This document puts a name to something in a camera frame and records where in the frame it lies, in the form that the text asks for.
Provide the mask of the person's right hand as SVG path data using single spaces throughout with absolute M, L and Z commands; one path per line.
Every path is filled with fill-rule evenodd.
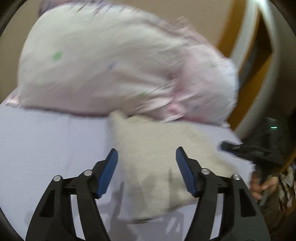
M 278 187 L 279 178 L 272 176 L 269 180 L 260 184 L 260 180 L 255 173 L 252 173 L 250 181 L 250 192 L 256 201 L 262 200 L 262 192 L 267 190 L 267 193 L 272 194 Z

